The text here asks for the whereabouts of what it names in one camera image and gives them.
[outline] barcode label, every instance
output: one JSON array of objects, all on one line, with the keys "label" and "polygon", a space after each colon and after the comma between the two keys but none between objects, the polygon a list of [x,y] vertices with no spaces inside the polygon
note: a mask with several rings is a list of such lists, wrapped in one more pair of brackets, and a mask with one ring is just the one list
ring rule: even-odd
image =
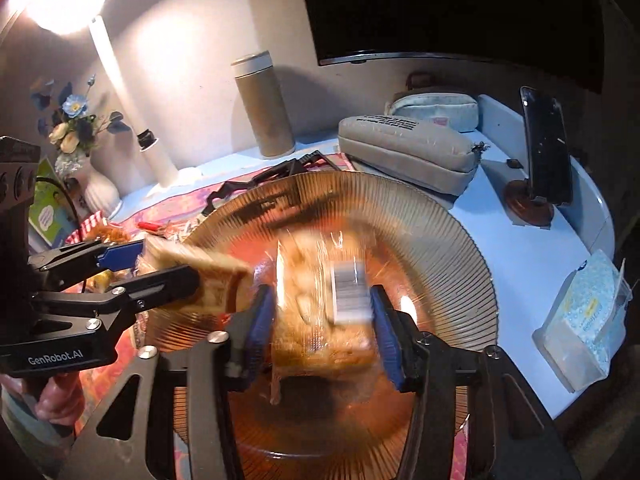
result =
[{"label": "barcode label", "polygon": [[334,292],[335,324],[365,323],[373,320],[364,262],[332,262],[331,282]]}]

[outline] phone holder base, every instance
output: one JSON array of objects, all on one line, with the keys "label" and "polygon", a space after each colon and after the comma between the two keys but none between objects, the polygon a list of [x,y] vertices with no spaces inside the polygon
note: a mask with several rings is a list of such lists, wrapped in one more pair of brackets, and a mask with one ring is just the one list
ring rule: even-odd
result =
[{"label": "phone holder base", "polygon": [[554,217],[554,208],[549,202],[535,202],[529,196],[526,180],[511,180],[504,187],[507,206],[526,223],[537,227],[549,227]]}]

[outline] television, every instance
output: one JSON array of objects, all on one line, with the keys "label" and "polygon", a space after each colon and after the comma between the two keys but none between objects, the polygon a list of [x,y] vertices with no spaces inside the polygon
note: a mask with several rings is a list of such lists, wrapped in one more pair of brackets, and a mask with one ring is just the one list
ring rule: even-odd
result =
[{"label": "television", "polygon": [[446,57],[533,67],[600,92],[600,0],[305,0],[320,65]]}]

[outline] green book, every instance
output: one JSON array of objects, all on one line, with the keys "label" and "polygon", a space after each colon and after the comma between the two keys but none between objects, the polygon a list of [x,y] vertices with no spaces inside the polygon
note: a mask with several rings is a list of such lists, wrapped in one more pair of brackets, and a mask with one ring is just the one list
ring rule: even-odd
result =
[{"label": "green book", "polygon": [[[40,162],[38,176],[46,176],[60,182],[47,158]],[[76,229],[73,213],[65,195],[47,182],[36,183],[33,205],[29,209],[29,224],[52,248],[62,247],[66,238]]]}]

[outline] beige pouch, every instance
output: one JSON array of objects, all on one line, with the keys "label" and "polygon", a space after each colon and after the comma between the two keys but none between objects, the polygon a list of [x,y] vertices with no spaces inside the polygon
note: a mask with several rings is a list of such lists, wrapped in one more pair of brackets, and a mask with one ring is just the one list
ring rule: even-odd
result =
[{"label": "beige pouch", "polygon": [[459,196],[480,162],[464,135],[431,121],[397,116],[349,117],[338,128],[340,150],[391,176]]}]

